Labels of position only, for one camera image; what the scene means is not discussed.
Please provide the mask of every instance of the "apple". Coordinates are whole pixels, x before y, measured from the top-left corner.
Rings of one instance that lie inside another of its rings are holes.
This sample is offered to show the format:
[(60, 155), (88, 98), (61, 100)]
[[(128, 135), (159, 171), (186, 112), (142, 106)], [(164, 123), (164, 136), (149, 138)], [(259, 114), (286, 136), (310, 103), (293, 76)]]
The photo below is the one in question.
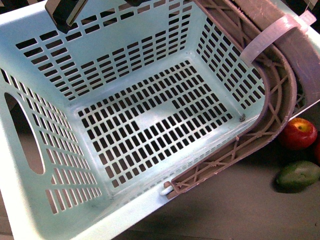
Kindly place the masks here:
[(320, 135), (318, 135), (318, 137), (316, 138), (312, 150), (313, 155), (320, 166)]
[(290, 120), (278, 136), (282, 146), (289, 150), (302, 150), (314, 143), (318, 135), (316, 127), (306, 119)]

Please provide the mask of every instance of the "rectangular hole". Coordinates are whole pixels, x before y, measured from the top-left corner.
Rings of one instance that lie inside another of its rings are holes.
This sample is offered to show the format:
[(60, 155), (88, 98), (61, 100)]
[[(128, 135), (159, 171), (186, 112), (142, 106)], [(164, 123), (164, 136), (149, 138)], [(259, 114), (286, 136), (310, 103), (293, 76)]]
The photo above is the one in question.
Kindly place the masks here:
[(96, 71), (96, 70), (97, 70), (97, 68), (96, 68), (96, 67), (93, 67), (93, 68), (91, 68), (91, 69), (88, 69), (88, 70), (84, 71), (83, 73), (84, 73), (85, 75), (88, 75), (88, 74), (90, 74), (90, 73), (92, 73), (92, 72), (94, 72), (94, 71)]
[(35, 49), (32, 49), (32, 50), (30, 50), (30, 51), (25, 52), (24, 55), (25, 55), (27, 58), (29, 58), (29, 57), (31, 57), (31, 56), (34, 56), (34, 55), (39, 54), (39, 53), (42, 53), (42, 52), (43, 52), (43, 49), (42, 49), (41, 47), (37, 47), (37, 48), (35, 48)]
[(79, 203), (78, 203), (78, 200), (77, 200), (77, 197), (76, 197), (76, 195), (75, 195), (74, 190), (70, 188), (70, 189), (69, 189), (69, 193), (70, 193), (70, 196), (71, 196), (71, 199), (72, 199), (73, 204), (74, 204), (74, 205), (78, 205)]
[(71, 75), (71, 74), (74, 74), (74, 73), (76, 73), (76, 72), (78, 72), (78, 71), (79, 71), (79, 70), (78, 70), (77, 68), (74, 68), (74, 69), (72, 69), (72, 70), (70, 70), (70, 71), (65, 72), (64, 75), (67, 77), (67, 76), (69, 76), (69, 75)]
[(241, 90), (244, 92), (244, 94), (248, 93), (248, 90), (242, 85), (240, 84), (239, 87), (241, 88)]
[(175, 24), (177, 22), (179, 22), (179, 18), (176, 18), (176, 19), (169, 21), (169, 25)]
[(147, 48), (151, 47), (152, 45), (153, 45), (153, 43), (150, 42), (150, 43), (148, 43), (148, 44), (146, 44), (146, 45), (143, 45), (143, 46), (142, 46), (142, 49), (147, 49)]
[(255, 95), (255, 97), (257, 98), (257, 99), (260, 99), (261, 98), (261, 96), (254, 90), (253, 91), (253, 94)]
[(88, 201), (88, 198), (87, 198), (87, 195), (86, 195), (86, 192), (84, 191), (84, 189), (83, 189), (83, 188), (80, 188), (79, 191), (80, 191), (80, 194), (81, 194), (81, 196), (82, 196), (82, 199), (83, 199), (85, 202), (87, 202), (87, 201)]
[(51, 38), (53, 38), (53, 37), (55, 37), (57, 35), (58, 35), (58, 32), (56, 30), (54, 30), (54, 31), (47, 32), (47, 33), (45, 33), (43, 35), (40, 35), (40, 39), (42, 41), (45, 41), (45, 40), (51, 39)]
[(249, 99), (251, 100), (252, 103), (256, 102), (256, 100), (251, 95), (249, 96)]
[(127, 12), (127, 13), (121, 15), (120, 18), (121, 18), (121, 20), (125, 20), (125, 19), (130, 18), (134, 15), (135, 15), (134, 11), (130, 11), (130, 12)]
[(46, 77), (50, 77), (50, 76), (56, 74), (57, 72), (58, 72), (58, 71), (54, 69), (54, 70), (52, 70), (52, 71), (46, 72), (44, 75), (45, 75)]
[(155, 37), (157, 38), (157, 37), (160, 37), (160, 36), (162, 36), (164, 34), (166, 34), (166, 31), (161, 31), (161, 32), (156, 33)]
[(52, 49), (52, 48), (55, 48), (61, 44), (63, 44), (63, 42), (61, 41), (61, 39), (59, 39), (59, 40), (50, 42), (50, 43), (46, 44), (45, 46), (47, 49)]
[(121, 173), (121, 170), (120, 170), (120, 168), (119, 168), (119, 166), (118, 166), (118, 164), (116, 162), (112, 164), (112, 167), (113, 167), (113, 170), (114, 170), (114, 172), (116, 174), (120, 174)]
[(182, 9), (182, 12), (185, 13), (187, 11), (190, 11), (192, 9), (192, 5), (185, 7), (184, 9)]
[(101, 61), (106, 60), (106, 59), (108, 59), (108, 58), (109, 58), (109, 55), (107, 54), (107, 55), (104, 55), (104, 56), (101, 56), (101, 57), (97, 58), (96, 60), (97, 60), (98, 62), (101, 62)]
[(56, 56), (58, 56), (58, 55), (61, 55), (61, 54), (66, 53), (67, 51), (68, 51), (68, 50), (64, 47), (64, 48), (61, 48), (61, 49), (59, 49), (59, 50), (53, 51), (53, 52), (51, 53), (51, 56), (52, 56), (52, 57), (56, 57)]
[(242, 94), (242, 92), (240, 92), (239, 89), (236, 89), (235, 91), (236, 91), (236, 93), (240, 96), (240, 98), (243, 98), (243, 97), (244, 97), (244, 95)]
[(242, 74), (237, 69), (234, 69), (234, 72), (238, 75), (239, 78), (242, 78)]
[(55, 193), (55, 196), (56, 196), (56, 198), (57, 198), (57, 200), (58, 200), (60, 209), (61, 209), (62, 211), (64, 211), (64, 210), (66, 209), (66, 207), (65, 207), (65, 204), (64, 204), (64, 202), (63, 202), (63, 200), (62, 200), (62, 196), (61, 196), (60, 191), (57, 190), (57, 189), (55, 189), (55, 190), (54, 190), (54, 193)]
[(69, 194), (68, 194), (67, 190), (66, 189), (62, 189), (62, 193), (63, 193), (64, 199), (66, 201), (66, 205), (68, 206), (68, 208), (71, 208), (72, 204), (71, 204), (71, 200), (70, 200), (70, 197), (69, 197)]
[(83, 203), (84, 200), (83, 200), (83, 197), (81, 196), (80, 190), (78, 188), (76, 188), (75, 194), (76, 194), (77, 198), (79, 199), (80, 203)]
[(255, 68), (252, 69), (252, 72), (258, 79), (261, 79), (261, 76), (260, 76), (259, 72)]
[(248, 89), (252, 89), (252, 86), (250, 85), (250, 83), (246, 79), (243, 80), (243, 83), (246, 85), (246, 87)]
[(90, 176), (89, 176), (89, 174), (87, 172), (84, 171), (83, 175), (84, 175), (84, 178), (85, 178), (85, 181), (86, 181), (87, 184), (94, 184), (92, 182), (92, 179), (90, 178)]
[(21, 50), (21, 49), (24, 49), (24, 48), (27, 48), (29, 46), (32, 46), (34, 44), (37, 44), (37, 40), (35, 38), (32, 38), (32, 39), (29, 39), (29, 40), (26, 40), (26, 41), (23, 41), (23, 42), (20, 42), (18, 44), (16, 44), (16, 47)]
[(177, 41), (178, 41), (178, 38), (174, 38), (174, 39), (172, 39), (172, 40), (169, 41), (169, 44), (173, 44), (173, 43), (175, 43), (175, 42), (177, 42)]
[(92, 33), (96, 30), (99, 30), (99, 29), (100, 29), (100, 26), (97, 24), (97, 25), (91, 26), (89, 28), (86, 28), (84, 31), (86, 34), (89, 34), (89, 33)]
[(71, 56), (70, 56), (70, 55), (67, 55), (67, 56), (64, 56), (64, 57), (61, 57), (61, 58), (57, 59), (55, 62), (56, 62), (57, 64), (61, 64), (61, 63), (65, 62), (65, 61), (67, 61), (67, 60), (70, 60), (70, 59), (71, 59)]
[(139, 48), (129, 51), (129, 55), (135, 54), (137, 52), (139, 52)]
[(107, 17), (107, 16), (110, 16), (110, 15), (114, 14), (115, 12), (116, 12), (115, 9), (114, 9), (114, 8), (111, 8), (111, 9), (109, 9), (109, 10), (107, 10), (107, 11), (101, 12), (101, 13), (100, 13), (100, 16), (101, 16), (101, 18), (105, 18), (105, 17)]
[(119, 11), (123, 11), (129, 8), (131, 8), (131, 5), (129, 3), (125, 3), (119, 6)]
[[(182, 16), (182, 20), (188, 19), (190, 18), (191, 14), (185, 14)], [(184, 24), (182, 24), (182, 26), (189, 24), (189, 21), (184, 22)]]
[(98, 76), (99, 76), (99, 73), (96, 72), (96, 73), (88, 76), (86, 79), (91, 80), (91, 79), (96, 78), (96, 77), (98, 77)]
[(157, 45), (155, 49), (159, 50), (159, 49), (161, 49), (161, 48), (163, 48), (163, 47), (165, 47), (165, 46), (166, 46), (166, 44), (163, 43), (163, 44), (161, 44), (161, 45)]
[(71, 34), (71, 35), (69, 35), (69, 36), (66, 36), (65, 37), (65, 39), (69, 42), (69, 41), (71, 41), (71, 40), (75, 40), (75, 39), (77, 39), (77, 38), (80, 38), (82, 36), (82, 34), (81, 34), (81, 32), (76, 32), (76, 33), (74, 33), (74, 34)]
[(232, 50), (238, 57), (240, 57), (240, 51), (235, 46), (232, 47)]
[(135, 61), (133, 63), (131, 63), (131, 66), (133, 67), (134, 65), (137, 65), (137, 64), (140, 64), (141, 63), (141, 60), (138, 60), (138, 61)]
[(76, 22), (74, 22), (72, 25), (71, 25), (71, 29), (70, 30), (73, 30), (73, 29), (77, 29), (78, 28), (78, 24)]
[(262, 93), (262, 95), (265, 95), (265, 90), (262, 86), (258, 86), (258, 90), (260, 91), (260, 93)]
[(82, 184), (84, 184), (84, 185), (87, 184), (86, 181), (85, 181), (85, 179), (84, 179), (83, 173), (82, 173), (81, 171), (78, 171), (77, 173), (78, 173), (80, 182), (81, 182)]
[(96, 20), (97, 20), (97, 16), (96, 15), (89, 16), (89, 17), (87, 17), (85, 19), (82, 19), (81, 20), (81, 24), (82, 25), (86, 25), (86, 24), (92, 23), (92, 22), (94, 22)]
[(250, 75), (248, 74), (247, 77), (249, 78), (249, 80), (253, 83), (253, 85), (257, 84), (257, 81)]
[(133, 174), (134, 174), (135, 176), (139, 175), (139, 171), (138, 171), (137, 168), (134, 168), (134, 169), (132, 170), (132, 172), (133, 172)]
[(235, 93), (232, 93), (232, 96), (235, 98), (235, 100), (237, 100), (238, 102), (240, 101), (240, 99), (238, 98), (238, 96)]
[(50, 82), (54, 83), (54, 82), (56, 82), (56, 81), (58, 81), (58, 80), (61, 80), (61, 79), (62, 79), (61, 76), (55, 76), (55, 77), (53, 77), (53, 78), (50, 79)]
[(89, 200), (93, 199), (94, 196), (93, 196), (90, 188), (84, 188), (84, 191), (85, 191), (87, 197), (89, 198)]
[(54, 66), (54, 65), (53, 65), (51, 62), (49, 62), (48, 64), (39, 66), (38, 69), (39, 69), (40, 71), (43, 71), (43, 70), (49, 69), (49, 68), (51, 68), (51, 67), (53, 67), (53, 66)]
[(96, 188), (95, 188), (95, 187), (91, 187), (90, 189), (91, 189), (91, 192), (92, 192), (92, 193), (93, 193), (93, 195), (94, 195), (94, 198), (96, 198), (96, 197), (98, 197), (98, 196), (99, 196), (99, 194), (98, 194), (98, 192), (97, 192), (97, 190), (96, 190)]
[(123, 65), (123, 64), (126, 64), (126, 63), (127, 63), (127, 60), (124, 60), (124, 61), (122, 61), (122, 62), (117, 63), (115, 66), (116, 66), (116, 67), (119, 67), (119, 66), (121, 66), (121, 65)]
[(112, 148), (112, 151), (113, 151), (113, 153), (115, 154), (115, 156), (116, 156), (117, 158), (121, 156), (121, 153), (120, 153), (120, 151), (118, 150), (118, 148), (117, 148), (116, 146), (114, 146), (114, 147)]
[(175, 3), (175, 4), (170, 5), (170, 6), (169, 6), (169, 10), (176, 9), (176, 8), (178, 8), (178, 7), (180, 7), (180, 2), (177, 2), (177, 3)]
[(116, 58), (114, 58), (114, 61), (117, 62), (117, 61), (119, 61), (119, 60), (121, 60), (121, 59), (123, 59), (123, 58), (125, 58), (125, 57), (126, 57), (125, 54), (120, 55), (120, 56), (117, 56)]
[(179, 11), (179, 10), (177, 10), (177, 11), (175, 11), (175, 12), (172, 12), (172, 13), (169, 13), (169, 18), (176, 17), (176, 16), (179, 15), (179, 14), (180, 14), (180, 11)]
[(36, 64), (42, 63), (42, 62), (45, 61), (45, 60), (48, 60), (48, 57), (47, 57), (46, 55), (41, 56), (41, 57), (38, 57), (38, 58), (36, 58), (36, 59), (34, 59), (34, 60), (31, 60), (31, 62), (32, 62), (34, 65), (36, 65)]
[(137, 12), (138, 12), (138, 14), (141, 14), (141, 13), (148, 11), (148, 10), (150, 10), (150, 5), (146, 5), (144, 7), (138, 8)]
[(58, 209), (57, 209), (57, 206), (56, 206), (56, 202), (55, 202), (55, 200), (54, 200), (54, 197), (53, 197), (53, 195), (52, 195), (51, 190), (46, 189), (46, 190), (45, 190), (45, 193), (46, 193), (46, 196), (47, 196), (47, 198), (48, 198), (48, 201), (49, 201), (49, 204), (50, 204), (52, 213), (53, 213), (53, 214), (58, 213)]
[(123, 159), (119, 160), (119, 164), (124, 171), (128, 169), (128, 166), (126, 165), (126, 162)]
[(148, 60), (148, 59), (150, 59), (150, 58), (153, 58), (154, 57), (154, 55), (153, 54), (151, 54), (151, 55), (149, 55), (149, 56), (146, 56), (143, 60)]
[(231, 53), (229, 52), (228, 56), (231, 58), (231, 60), (235, 63), (237, 61), (237, 58)]
[(64, 71), (64, 70), (66, 70), (66, 69), (68, 69), (68, 68), (71, 68), (71, 67), (74, 66), (74, 65), (76, 65), (76, 64), (72, 61), (72, 62), (70, 62), (70, 63), (68, 63), (68, 64), (66, 64), (66, 65), (61, 66), (60, 69), (61, 69), (62, 71)]
[(109, 26), (109, 25), (111, 25), (111, 24), (116, 23), (117, 21), (118, 21), (117, 18), (114, 17), (114, 18), (112, 18), (112, 19), (110, 19), (110, 20), (104, 21), (104, 22), (103, 22), (103, 26), (104, 26), (104, 27)]
[(165, 4), (165, 3), (166, 3), (166, 0), (160, 0), (160, 1), (155, 2), (153, 4), (153, 7), (156, 8), (156, 7), (159, 7), (159, 6), (161, 6), (161, 5)]

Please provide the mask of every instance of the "basket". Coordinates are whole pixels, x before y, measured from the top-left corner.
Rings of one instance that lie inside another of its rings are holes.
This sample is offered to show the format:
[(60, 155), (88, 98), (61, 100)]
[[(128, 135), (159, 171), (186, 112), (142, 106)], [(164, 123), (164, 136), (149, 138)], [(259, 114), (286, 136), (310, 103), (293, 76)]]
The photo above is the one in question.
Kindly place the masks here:
[(276, 137), (300, 72), (274, 45), (247, 67), (260, 31), (237, 9), (91, 0), (68, 34), (43, 2), (0, 15), (0, 186), (15, 239), (112, 239)]

